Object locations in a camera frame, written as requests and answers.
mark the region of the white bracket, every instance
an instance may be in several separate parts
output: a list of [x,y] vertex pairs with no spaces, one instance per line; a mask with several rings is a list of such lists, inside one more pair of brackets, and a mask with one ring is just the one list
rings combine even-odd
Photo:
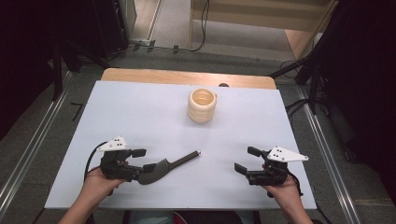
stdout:
[[108,141],[104,145],[100,146],[98,151],[119,151],[126,150],[128,147],[126,146],[125,139],[121,136],[114,138],[111,141]]
[[307,161],[309,158],[307,156],[298,154],[296,152],[287,150],[283,147],[274,147],[270,154],[267,156],[268,160],[271,161]]

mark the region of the gray floor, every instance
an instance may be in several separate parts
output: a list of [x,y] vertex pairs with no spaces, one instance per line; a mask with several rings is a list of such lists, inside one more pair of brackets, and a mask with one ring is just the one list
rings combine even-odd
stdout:
[[[163,7],[166,7],[166,2],[172,1],[164,0]],[[166,15],[160,13],[158,21],[163,16]],[[162,28],[159,23],[156,24],[153,36],[156,38],[158,46],[160,44],[166,46],[166,43],[171,46],[181,43],[175,37],[164,32],[164,30],[166,29]],[[202,52],[181,51],[174,55],[171,50],[155,49],[147,54],[146,50],[142,48],[138,51],[129,50],[123,52],[110,63],[112,66],[122,68],[151,68],[265,76],[276,71],[283,62],[292,59],[290,47],[282,31],[269,29],[267,34],[268,37],[265,39],[274,41],[265,44],[263,42],[260,43],[263,48],[260,52],[257,50],[249,51],[255,45],[248,45],[247,42],[249,41],[247,41],[246,36],[241,36],[242,33],[240,35],[225,35],[224,32],[221,32],[219,35],[215,33],[207,34],[208,44],[205,45]],[[221,40],[226,37],[229,40],[222,42]],[[199,37],[194,39],[196,43],[199,43]],[[230,50],[230,46],[243,47],[238,47],[238,50]],[[31,223],[44,206],[49,195],[50,185],[55,179],[64,153],[71,142],[74,130],[78,126],[78,119],[73,121],[78,108],[71,105],[71,103],[85,104],[88,101],[95,80],[100,79],[102,73],[102,68],[96,64],[89,63],[82,67],[80,73],[73,75],[73,81],[62,107],[41,143],[18,191],[16,191],[1,220],[2,223]],[[292,71],[287,75],[292,77],[295,74]],[[276,80],[276,85],[282,94],[285,105],[289,105],[299,99],[292,79],[280,77]],[[2,185],[11,176],[23,151],[29,145],[35,129],[50,107],[51,95],[52,87],[49,87],[36,99],[13,126],[8,135],[0,142],[0,152],[3,155],[0,158],[0,164],[3,167],[3,172],[0,174]],[[344,146],[339,140],[331,121],[322,113],[318,114],[318,119],[332,149],[336,165],[341,171],[348,192],[357,208],[361,222],[396,223],[395,206],[391,203],[378,175],[364,164],[347,162],[343,154]],[[347,223],[328,170],[319,152],[318,143],[303,110],[300,110],[293,117],[292,126],[300,151],[310,157],[310,161],[305,162],[304,166],[318,205],[332,223]],[[262,223],[287,223],[278,210],[260,212]],[[62,217],[63,213],[64,211],[62,210],[45,210],[37,223],[55,223]],[[312,218],[320,219],[325,223],[318,211],[309,211],[308,213]],[[95,217],[97,223],[121,223],[122,211],[99,210],[95,213]]]

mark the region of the human arm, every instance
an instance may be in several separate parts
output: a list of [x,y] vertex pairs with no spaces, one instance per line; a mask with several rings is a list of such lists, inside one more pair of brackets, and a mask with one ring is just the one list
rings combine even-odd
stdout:
[[291,224],[312,223],[311,218],[305,212],[296,183],[290,175],[288,175],[283,185],[262,187],[274,195],[284,216]]
[[107,179],[100,168],[90,171],[76,201],[67,210],[59,223],[84,224],[111,190],[117,188],[123,182],[125,180]]

